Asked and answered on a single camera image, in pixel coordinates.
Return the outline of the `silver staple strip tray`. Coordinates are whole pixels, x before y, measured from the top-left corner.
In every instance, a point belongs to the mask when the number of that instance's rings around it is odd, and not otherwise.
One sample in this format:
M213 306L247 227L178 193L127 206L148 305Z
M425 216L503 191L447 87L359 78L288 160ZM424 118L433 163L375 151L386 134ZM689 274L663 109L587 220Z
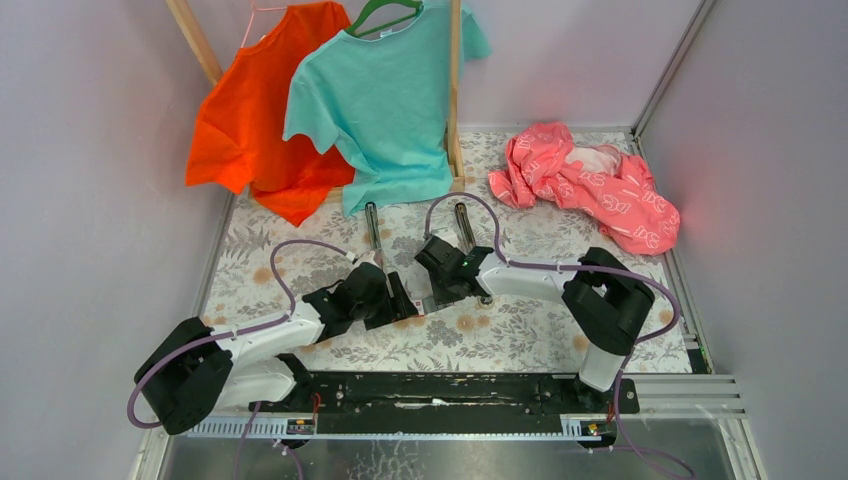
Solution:
M425 315L438 312L440 310L450 308L454 302L440 302L434 296L429 296L421 301L422 311Z

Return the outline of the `beige and black stapler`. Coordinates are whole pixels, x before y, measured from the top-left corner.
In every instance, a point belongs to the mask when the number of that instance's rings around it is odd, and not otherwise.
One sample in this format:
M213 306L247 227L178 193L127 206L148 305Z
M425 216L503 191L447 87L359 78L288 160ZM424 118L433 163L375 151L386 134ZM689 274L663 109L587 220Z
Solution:
M382 247L378 209L374 202L368 202L365 205L365 219L375 262L378 267L383 269L385 267L385 257Z

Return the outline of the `white red staple box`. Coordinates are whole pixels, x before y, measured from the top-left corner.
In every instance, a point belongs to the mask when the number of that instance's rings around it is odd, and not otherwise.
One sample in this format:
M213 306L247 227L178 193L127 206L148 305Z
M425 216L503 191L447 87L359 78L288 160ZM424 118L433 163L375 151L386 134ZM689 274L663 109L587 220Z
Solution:
M413 300L412 304L416 308L418 316L424 316L428 313L427 305L426 305L426 302L424 300L422 300L422 299Z

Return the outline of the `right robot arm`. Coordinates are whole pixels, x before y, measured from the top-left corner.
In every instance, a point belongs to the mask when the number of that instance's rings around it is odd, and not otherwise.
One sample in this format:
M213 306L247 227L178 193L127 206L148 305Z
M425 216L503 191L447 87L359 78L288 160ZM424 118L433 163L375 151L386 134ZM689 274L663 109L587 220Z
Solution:
M465 253L433 235L415 255L438 290L467 297L521 296L564 305L589 341L573 386L575 402L597 412L635 347L653 291L610 252L591 247L572 265L509 262L489 247Z

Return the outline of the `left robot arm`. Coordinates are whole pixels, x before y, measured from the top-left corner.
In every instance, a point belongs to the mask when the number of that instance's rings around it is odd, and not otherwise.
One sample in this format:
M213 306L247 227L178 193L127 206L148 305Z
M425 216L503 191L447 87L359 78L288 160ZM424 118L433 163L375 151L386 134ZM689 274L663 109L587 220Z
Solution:
M288 411L314 406L313 377L294 355L300 347L345 334L360 322L376 329L419 315L396 272L357 264L336 283L297 298L288 313L211 328L194 317L180 322L134 376L127 406L130 421L144 398L161 426L176 435L213 412L274 404Z

